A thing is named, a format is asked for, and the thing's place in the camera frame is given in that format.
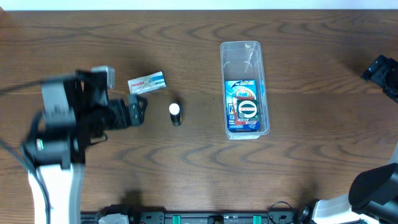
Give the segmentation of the blue Kool Fever box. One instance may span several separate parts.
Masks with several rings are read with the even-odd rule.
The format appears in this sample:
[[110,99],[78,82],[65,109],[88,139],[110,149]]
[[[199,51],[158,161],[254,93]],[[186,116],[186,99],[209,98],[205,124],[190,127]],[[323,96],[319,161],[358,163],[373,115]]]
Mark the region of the blue Kool Fever box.
[[230,80],[225,81],[225,105],[226,105],[226,124],[228,131],[256,132],[260,128],[259,121],[256,125],[235,125],[233,98],[249,98],[257,100],[257,88],[255,80]]

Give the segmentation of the black bottle white cap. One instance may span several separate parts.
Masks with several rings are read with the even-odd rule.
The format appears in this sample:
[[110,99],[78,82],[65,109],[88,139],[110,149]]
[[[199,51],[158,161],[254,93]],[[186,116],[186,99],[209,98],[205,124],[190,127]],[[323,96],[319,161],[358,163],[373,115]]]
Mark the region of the black bottle white cap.
[[180,105],[178,103],[172,103],[169,106],[169,112],[172,124],[175,127],[180,126],[182,124],[182,110]]

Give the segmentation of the red Panadol ActiFast box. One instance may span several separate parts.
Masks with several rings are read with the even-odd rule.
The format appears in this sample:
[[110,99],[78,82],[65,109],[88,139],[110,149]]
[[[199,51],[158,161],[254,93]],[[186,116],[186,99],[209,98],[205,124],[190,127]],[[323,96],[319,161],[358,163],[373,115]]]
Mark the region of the red Panadol ActiFast box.
[[233,98],[233,106],[234,106],[234,120],[235,120],[235,125],[239,126],[239,125],[256,125],[257,121],[238,121],[237,120],[237,114],[236,114],[236,107],[237,107],[237,101],[238,100],[254,100],[254,99],[249,99],[249,98]]

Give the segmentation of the dark green small box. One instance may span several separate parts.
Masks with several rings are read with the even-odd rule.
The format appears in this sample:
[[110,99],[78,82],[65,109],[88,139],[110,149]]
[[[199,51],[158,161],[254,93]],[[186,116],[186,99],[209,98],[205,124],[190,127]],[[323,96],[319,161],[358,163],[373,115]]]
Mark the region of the dark green small box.
[[257,121],[259,119],[257,100],[238,100],[236,114],[238,121]]

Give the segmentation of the white green Panadol box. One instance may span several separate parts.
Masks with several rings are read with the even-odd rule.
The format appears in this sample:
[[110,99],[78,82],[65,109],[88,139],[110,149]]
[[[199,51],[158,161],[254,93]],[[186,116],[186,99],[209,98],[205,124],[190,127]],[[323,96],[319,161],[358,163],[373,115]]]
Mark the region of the white green Panadol box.
[[167,86],[162,72],[129,80],[127,84],[132,95],[140,95]]

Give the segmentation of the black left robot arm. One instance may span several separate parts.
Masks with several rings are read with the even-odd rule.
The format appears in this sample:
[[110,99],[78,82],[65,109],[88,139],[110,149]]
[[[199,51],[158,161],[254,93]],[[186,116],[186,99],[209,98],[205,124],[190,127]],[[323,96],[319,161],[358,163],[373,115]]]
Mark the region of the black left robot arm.
[[144,122],[147,100],[108,97],[114,70],[77,70],[41,83],[44,109],[21,145],[34,199],[35,223],[80,223],[86,148],[108,140],[107,130]]

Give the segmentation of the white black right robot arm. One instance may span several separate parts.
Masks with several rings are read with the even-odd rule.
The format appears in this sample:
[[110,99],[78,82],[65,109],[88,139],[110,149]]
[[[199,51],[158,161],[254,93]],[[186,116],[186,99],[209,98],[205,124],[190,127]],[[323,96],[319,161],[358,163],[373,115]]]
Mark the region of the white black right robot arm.
[[[361,78],[397,101],[397,61],[378,56]],[[397,149],[385,166],[360,173],[347,194],[306,205],[294,223],[397,223]]]

